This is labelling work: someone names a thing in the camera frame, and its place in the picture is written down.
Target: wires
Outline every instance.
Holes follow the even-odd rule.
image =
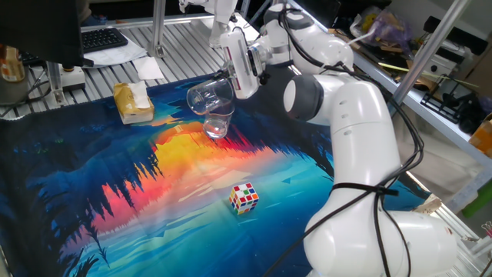
[[[417,39],[417,42],[419,42],[419,43],[421,42],[423,44],[428,36],[429,36],[429,33],[425,32],[420,38]]]
[[[371,30],[370,32],[368,32],[368,33],[367,33],[367,34],[365,34],[365,35],[361,35],[361,36],[360,36],[360,37],[358,37],[358,38],[352,39],[352,40],[351,40],[351,41],[349,41],[347,44],[348,44],[348,45],[351,45],[352,43],[355,43],[355,42],[358,42],[358,41],[360,41],[360,40],[363,40],[364,38],[370,37],[370,36],[372,36],[372,34],[374,34],[374,32],[375,32],[375,31],[376,31],[376,29],[373,29],[373,30]]]
[[[234,32],[236,29],[241,31],[241,33],[243,33],[244,41],[246,42],[246,48],[248,48],[248,40],[246,39],[246,34],[244,33],[243,29],[241,27],[236,26],[232,29],[232,31]]]
[[[46,71],[43,70],[43,73],[41,73],[41,75],[36,79],[34,84],[32,84],[32,87],[27,91],[26,97],[18,100],[16,103],[10,105],[2,114],[0,114],[0,118],[4,118],[13,108],[17,107],[19,104],[21,104],[23,102],[31,103],[31,102],[38,101],[38,100],[41,100],[44,97],[46,97],[46,95],[48,95],[51,92],[51,90],[52,90],[51,88],[48,88],[46,90],[46,92],[41,96],[34,97],[34,98],[28,98],[28,96],[31,92],[33,92],[35,89],[41,87],[42,85],[48,83],[48,81],[41,82],[41,79],[45,76],[45,73],[46,73]]]
[[[402,117],[402,119],[404,120],[405,125],[408,127],[408,129],[410,131],[410,134],[411,134],[411,137],[412,137],[412,139],[414,141],[414,152],[413,152],[413,154],[403,163],[403,165],[400,168],[398,168],[397,170],[395,170],[394,172],[392,172],[391,174],[389,174],[386,178],[384,178],[382,181],[380,181],[378,184],[375,185],[375,187],[377,187],[377,188],[382,188],[382,189],[388,189],[388,188],[390,188],[397,181],[398,177],[401,174],[405,173],[406,171],[408,171],[410,169],[413,169],[414,167],[416,167],[422,161],[423,154],[424,154],[424,141],[419,136],[417,129],[415,128],[415,126],[413,125],[413,123],[411,122],[411,120],[408,118],[407,114],[405,114],[405,112],[398,105],[398,103],[396,103],[396,101],[394,101],[394,99],[393,99],[392,95],[390,94],[390,92],[388,92],[380,83],[376,82],[375,80],[373,80],[368,75],[358,74],[356,72],[352,72],[349,68],[347,68],[347,66],[345,66],[341,62],[338,62],[335,66],[333,66],[333,65],[325,65],[322,62],[320,62],[320,61],[316,60],[315,58],[313,58],[312,56],[310,56],[301,47],[301,45],[299,44],[299,42],[297,41],[297,39],[293,36],[292,31],[288,27],[287,13],[289,13],[291,11],[300,11],[300,10],[297,10],[295,8],[286,8],[286,5],[285,5],[284,6],[284,9],[282,10],[282,12],[279,15],[278,21],[283,25],[285,31],[288,34],[289,39],[292,42],[292,45],[294,46],[294,48],[296,49],[296,51],[298,51],[299,55],[302,58],[304,58],[306,61],[310,62],[312,65],[315,65],[317,67],[323,68],[324,69],[323,72],[326,72],[326,71],[343,72],[343,73],[347,73],[347,74],[355,77],[356,79],[365,80],[365,81],[374,83],[381,90],[381,93],[383,93],[384,95],[387,96],[389,103],[395,108],[397,114]],[[337,209],[337,210],[333,211],[332,213],[326,215],[319,222],[316,222],[311,228],[309,228],[296,242],[294,242],[280,256],[280,258],[266,271],[266,273],[264,273],[263,276],[264,277],[269,276],[274,271],[274,269],[278,265],[281,264],[281,262],[285,259],[285,257],[287,257],[288,254],[293,249],[295,249],[295,247],[298,246],[318,226],[320,226],[321,224],[323,224],[324,222],[326,222],[328,219],[332,218],[334,215],[338,214],[339,212],[342,212],[345,209],[351,207],[353,204],[359,202],[361,199],[363,199],[364,197],[367,197],[371,193],[373,193],[373,191],[368,191],[367,190],[365,193],[363,193],[360,196],[358,196],[357,198],[351,200],[349,203],[343,205],[339,209]],[[410,258],[410,251],[409,251],[408,246],[407,246],[407,241],[406,241],[406,239],[404,237],[403,232],[400,230],[400,227],[398,226],[398,224],[396,223],[396,221],[393,219],[393,217],[391,216],[391,214],[386,209],[384,209],[384,205],[383,205],[384,197],[381,197],[381,196],[382,196],[382,193],[378,193],[378,192],[375,193],[374,206],[373,206],[373,217],[374,217],[374,227],[376,229],[377,243],[378,243],[378,246],[379,246],[379,249],[380,249],[380,252],[381,252],[381,258],[382,258],[382,262],[383,262],[384,272],[385,272],[385,274],[386,274],[387,277],[391,277],[389,265],[388,265],[388,262],[387,262],[386,252],[384,251],[383,239],[382,239],[382,236],[381,236],[381,229],[380,229],[380,226],[379,226],[379,211],[380,211],[379,205],[380,204],[381,204],[381,210],[384,212],[384,214],[390,219],[390,221],[397,228],[398,233],[400,234],[400,237],[401,237],[401,239],[402,239],[402,241],[404,243],[405,251],[407,253],[407,263],[408,263],[408,273],[407,273],[407,276],[410,276],[411,275],[411,258]]]

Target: white robotic arm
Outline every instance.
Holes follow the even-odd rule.
[[[219,39],[228,30],[228,23],[234,14],[238,0],[179,0],[179,9],[186,12],[188,5],[200,5],[206,12],[214,15],[209,43],[211,47],[220,47]]]
[[[267,11],[267,34],[252,45],[246,45],[239,28],[223,34],[221,45],[237,98],[251,97],[266,82],[266,64],[288,65],[293,61],[302,75],[294,77],[285,89],[286,112],[291,118],[331,127],[334,184],[339,188],[309,221],[306,230],[310,230],[357,197],[374,196],[353,184],[371,190],[399,169],[401,161],[380,90],[347,72],[333,70],[330,75],[317,75],[325,65],[343,65],[351,71],[354,56],[350,46],[323,32],[301,12],[287,14],[292,38],[278,20],[283,9],[280,4]],[[321,66],[298,52],[291,38]],[[309,276],[407,276],[409,272],[429,276],[453,266],[456,241],[444,222],[414,212],[389,212],[391,218],[381,201],[371,195],[320,224],[304,239],[304,250],[313,267]]]

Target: clear plastic cup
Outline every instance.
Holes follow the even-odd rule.
[[[218,107],[209,112],[205,116],[205,122],[203,124],[203,132],[210,139],[222,139],[229,130],[229,124],[231,124],[232,114],[234,113],[234,103],[229,102],[226,105]]]
[[[234,98],[234,88],[227,78],[208,80],[188,90],[186,101],[197,115],[204,115],[227,105]]]

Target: box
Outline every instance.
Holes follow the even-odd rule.
[[[470,144],[492,158],[492,114],[489,114],[470,138]]]
[[[115,84],[115,102],[123,124],[149,122],[154,119],[154,105],[148,99],[150,108],[137,108],[133,93],[127,83]]]

